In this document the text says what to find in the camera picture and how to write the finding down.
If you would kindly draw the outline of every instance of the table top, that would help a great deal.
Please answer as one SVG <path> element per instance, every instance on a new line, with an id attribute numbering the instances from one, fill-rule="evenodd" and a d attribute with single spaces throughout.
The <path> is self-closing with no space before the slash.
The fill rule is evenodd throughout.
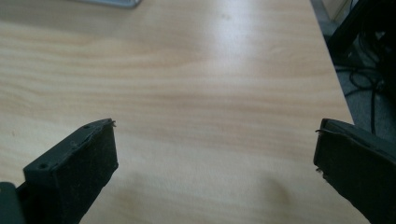
<path id="1" fill-rule="evenodd" d="M 367 223 L 313 164 L 351 117 L 309 0 L 3 0 L 0 23 L 1 181 L 113 118 L 81 223 Z"/>

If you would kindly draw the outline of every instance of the gray carpet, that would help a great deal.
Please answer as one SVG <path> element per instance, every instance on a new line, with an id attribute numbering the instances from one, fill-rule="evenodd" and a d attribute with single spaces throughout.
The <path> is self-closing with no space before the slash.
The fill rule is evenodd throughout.
<path id="1" fill-rule="evenodd" d="M 322 33 L 332 35 L 339 24 L 329 19 L 321 0 L 311 0 L 311 3 Z M 373 66 L 373 63 L 359 50 L 359 44 L 355 43 L 355 47 L 358 49 L 363 63 L 367 66 Z M 349 80 L 349 74 L 348 71 L 337 72 L 344 94 L 356 90 L 356 87 Z M 377 75 L 369 74 L 368 76 L 375 77 Z M 364 76 L 356 75 L 354 80 L 362 85 L 367 84 L 367 79 Z M 372 93 L 370 91 L 360 91 L 346 97 L 355 125 L 369 132 L 371 131 L 371 97 Z M 378 137 L 396 144 L 396 103 L 384 94 L 375 96 L 375 130 Z"/>

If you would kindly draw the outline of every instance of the floor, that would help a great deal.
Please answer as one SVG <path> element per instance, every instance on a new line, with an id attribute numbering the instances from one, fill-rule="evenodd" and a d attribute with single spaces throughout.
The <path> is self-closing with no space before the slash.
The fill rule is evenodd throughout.
<path id="1" fill-rule="evenodd" d="M 321 0 L 311 0 L 311 3 L 317 15 L 322 33 L 324 35 L 331 35 L 339 24 L 329 19 Z M 355 47 L 358 49 L 363 63 L 367 66 L 373 65 L 361 52 L 359 44 L 355 43 Z M 337 71 L 337 76 L 344 94 L 348 94 L 356 89 L 349 80 L 349 74 L 350 71 Z M 367 76 L 378 77 L 378 74 L 371 73 L 367 74 Z M 367 84 L 366 77 L 360 74 L 354 76 L 354 80 L 362 85 Z M 371 131 L 371 98 L 371 91 L 359 91 L 346 97 L 346 102 L 355 125 L 369 132 Z M 391 101 L 384 94 L 375 95 L 375 132 L 378 137 L 396 144 L 396 102 Z"/>

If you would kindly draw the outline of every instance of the wood grain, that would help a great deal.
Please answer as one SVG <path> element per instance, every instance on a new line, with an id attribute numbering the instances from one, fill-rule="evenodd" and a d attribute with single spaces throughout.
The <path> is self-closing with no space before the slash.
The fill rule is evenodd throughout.
<path id="1" fill-rule="evenodd" d="M 0 24 L 0 180 L 111 117 L 82 223 L 367 223 L 312 162 L 351 117 L 308 0 L 3 0 Z"/>

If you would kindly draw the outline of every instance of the gray metallic object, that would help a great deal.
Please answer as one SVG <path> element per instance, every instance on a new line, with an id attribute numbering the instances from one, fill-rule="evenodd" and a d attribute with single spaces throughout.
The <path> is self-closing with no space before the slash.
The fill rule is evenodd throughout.
<path id="1" fill-rule="evenodd" d="M 78 1 L 104 4 L 113 7 L 136 7 L 142 0 L 78 0 Z"/>

